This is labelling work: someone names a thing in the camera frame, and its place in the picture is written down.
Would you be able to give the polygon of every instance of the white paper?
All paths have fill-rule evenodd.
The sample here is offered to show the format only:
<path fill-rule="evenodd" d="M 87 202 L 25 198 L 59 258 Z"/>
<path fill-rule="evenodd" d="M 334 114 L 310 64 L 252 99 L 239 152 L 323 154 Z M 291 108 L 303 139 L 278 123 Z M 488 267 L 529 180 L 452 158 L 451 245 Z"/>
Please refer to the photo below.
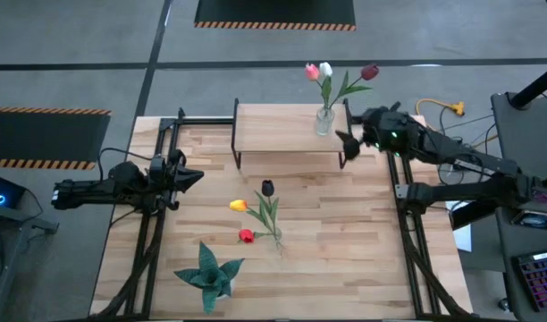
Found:
<path fill-rule="evenodd" d="M 456 203 L 460 201 L 446 201 L 446 208 L 452 209 Z M 467 205 L 467 202 L 460 202 L 453 210 L 462 208 Z M 455 230 L 454 240 L 456 241 L 456 247 L 459 250 L 472 251 L 472 233 L 470 232 L 470 225 L 466 225 L 462 228 Z"/>

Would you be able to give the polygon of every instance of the glass vase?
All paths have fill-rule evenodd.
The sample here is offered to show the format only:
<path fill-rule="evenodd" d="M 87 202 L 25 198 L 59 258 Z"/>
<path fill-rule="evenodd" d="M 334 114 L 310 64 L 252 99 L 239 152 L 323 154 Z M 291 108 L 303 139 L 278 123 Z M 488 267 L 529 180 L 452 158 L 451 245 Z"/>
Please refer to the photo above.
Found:
<path fill-rule="evenodd" d="M 317 111 L 316 131 L 317 135 L 327 135 L 333 125 L 335 112 L 331 108 L 324 106 Z"/>

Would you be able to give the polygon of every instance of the wooden table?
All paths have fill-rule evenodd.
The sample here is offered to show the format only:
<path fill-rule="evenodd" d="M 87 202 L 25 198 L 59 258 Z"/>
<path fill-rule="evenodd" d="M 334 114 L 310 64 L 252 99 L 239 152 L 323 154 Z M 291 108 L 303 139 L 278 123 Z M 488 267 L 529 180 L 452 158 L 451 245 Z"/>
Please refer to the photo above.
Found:
<path fill-rule="evenodd" d="M 343 142 L 335 130 L 350 132 L 350 112 L 347 100 L 333 105 L 335 118 L 325 136 L 316 133 L 316 114 L 321 104 L 239 104 L 234 107 L 235 126 L 231 151 L 240 169 L 242 152 L 337 152 L 340 168 Z"/>
<path fill-rule="evenodd" d="M 138 118 L 130 151 L 153 153 L 159 120 Z M 361 129 L 353 131 L 358 135 Z M 345 170 L 336 166 L 333 153 L 248 154 L 238 170 L 230 145 L 230 125 L 181 127 L 178 147 L 188 157 L 187 167 L 206 176 L 179 196 L 177 211 L 167 212 L 151 318 L 414 317 L 385 154 L 363 147 Z M 147 166 L 131 160 L 140 168 Z M 433 165 L 415 161 L 411 166 L 416 182 L 438 182 Z M 264 179 L 273 180 L 280 197 L 283 253 L 268 238 L 238 244 L 240 229 L 262 227 L 255 218 L 228 209 L 234 199 L 255 207 L 253 190 Z M 128 210 L 117 207 L 114 217 Z M 435 274 L 458 304 L 471 311 L 448 216 L 430 208 L 423 221 Z M 91 313 L 104 308 L 129 276 L 139 222 L 139 215 L 128 216 L 108 234 Z M 233 297 L 219 301 L 213 316 L 202 310 L 201 291 L 173 273 L 198 266 L 200 241 L 220 264 L 246 259 Z M 422 277 L 420 285 L 425 311 L 430 312 Z M 144 281 L 136 309 L 142 303 L 142 286 Z"/>

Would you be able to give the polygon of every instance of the concrete floor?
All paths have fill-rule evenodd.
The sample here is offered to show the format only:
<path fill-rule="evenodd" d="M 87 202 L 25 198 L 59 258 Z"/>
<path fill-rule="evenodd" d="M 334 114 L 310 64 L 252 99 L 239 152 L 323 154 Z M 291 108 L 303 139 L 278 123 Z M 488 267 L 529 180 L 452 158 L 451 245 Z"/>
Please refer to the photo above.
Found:
<path fill-rule="evenodd" d="M 163 0 L 0 0 L 0 64 L 77 64 L 148 61 Z M 354 33 L 193 28 L 196 0 L 174 1 L 160 62 L 307 59 L 461 59 L 547 57 L 544 0 L 356 0 Z M 349 68 L 351 73 L 357 68 Z M 412 112 L 420 98 L 464 101 L 462 118 L 491 113 L 490 95 L 520 90 L 547 65 L 383 67 L 371 95 L 350 98 L 354 114 L 399 100 Z M 335 68 L 336 74 L 345 69 Z M 89 107 L 114 111 L 104 147 L 126 148 L 145 71 L 0 72 L 0 106 Z M 230 115 L 233 99 L 254 103 L 318 102 L 317 88 L 299 68 L 156 71 L 146 115 Z M 438 106 L 423 114 L 438 126 Z M 492 125 L 485 119 L 449 132 L 465 142 Z M 497 140 L 489 152 L 500 154 Z M 105 155 L 105 168 L 122 161 Z M 32 189 L 57 235 L 26 250 L 4 321 L 49 321 L 87 315 L 112 207 L 56 211 L 54 182 L 96 179 L 92 172 L 5 171 L 0 175 Z M 511 318 L 495 302 L 505 296 L 498 273 L 467 270 L 475 312 Z"/>

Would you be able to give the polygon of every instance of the yellow tulip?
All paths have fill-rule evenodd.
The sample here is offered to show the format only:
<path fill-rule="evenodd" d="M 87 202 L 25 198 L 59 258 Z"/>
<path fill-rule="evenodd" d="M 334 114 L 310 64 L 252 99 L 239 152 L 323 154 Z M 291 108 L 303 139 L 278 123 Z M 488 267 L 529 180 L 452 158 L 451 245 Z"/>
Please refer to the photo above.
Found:
<path fill-rule="evenodd" d="M 234 200 L 230 203 L 230 209 L 244 212 L 248 210 L 248 203 L 246 200 Z"/>

